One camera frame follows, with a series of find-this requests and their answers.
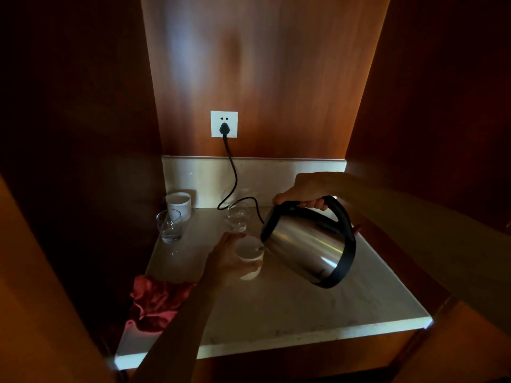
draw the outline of wall outlet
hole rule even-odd
[[[220,137],[220,126],[223,123],[229,125],[230,132],[227,138],[238,138],[238,112],[237,111],[212,111],[211,112],[211,136]]]

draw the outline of empty glass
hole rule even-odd
[[[156,224],[158,225],[158,231],[160,232],[162,240],[165,243],[177,242],[183,236],[181,212],[176,209],[165,210],[158,213]]]
[[[247,228],[250,208],[246,203],[234,202],[227,208],[227,224],[233,232],[242,232]]]

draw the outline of power cord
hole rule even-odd
[[[223,140],[224,140],[224,145],[225,145],[225,151],[227,152],[227,157],[229,158],[229,162],[230,162],[230,166],[233,167],[233,171],[234,171],[234,186],[233,186],[233,189],[229,192],[229,194],[225,197],[224,200],[222,200],[220,202],[220,204],[218,205],[217,209],[219,211],[223,211],[227,208],[229,208],[229,206],[225,206],[225,207],[221,207],[222,204],[225,203],[225,201],[227,199],[229,199],[229,197],[234,193],[234,191],[236,190],[236,186],[238,185],[238,173],[236,172],[236,167],[234,166],[234,163],[233,163],[233,157],[231,156],[230,154],[230,149],[229,149],[229,144],[227,143],[227,134],[230,132],[230,128],[229,128],[229,125],[226,124],[225,122],[220,126],[220,133],[222,133],[223,135]],[[257,210],[257,216],[259,217],[259,220],[261,221],[261,223],[264,224],[264,220],[263,218],[261,218],[261,214],[259,213],[259,204],[257,202],[257,199],[253,196],[247,196],[246,198],[241,198],[241,199],[237,199],[233,202],[233,204],[236,204],[236,203],[239,203],[240,201],[243,201],[243,200],[247,200],[247,199],[252,199],[254,200],[255,202],[255,209]]]

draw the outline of electric kettle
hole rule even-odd
[[[323,199],[338,222],[299,207],[299,202],[284,202],[266,217],[261,241],[291,270],[321,288],[331,288],[348,273],[356,243],[344,207],[332,196]]]

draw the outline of kettle handle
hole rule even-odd
[[[330,210],[334,213],[334,215],[339,220],[339,224],[343,225],[341,231],[346,231],[351,240],[355,237],[353,236],[353,229],[351,225],[351,221],[349,220],[348,212],[346,212],[345,208],[341,203],[337,201],[333,196],[323,196],[324,203],[328,206]]]

